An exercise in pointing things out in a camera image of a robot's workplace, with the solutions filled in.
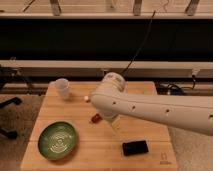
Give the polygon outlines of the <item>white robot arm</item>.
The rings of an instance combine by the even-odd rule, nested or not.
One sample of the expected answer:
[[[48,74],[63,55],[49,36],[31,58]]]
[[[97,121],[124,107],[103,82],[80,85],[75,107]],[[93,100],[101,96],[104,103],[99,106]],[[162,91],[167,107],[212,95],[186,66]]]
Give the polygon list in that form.
[[[123,114],[213,136],[213,97],[131,94],[124,88],[124,78],[110,72],[90,95],[109,123]]]

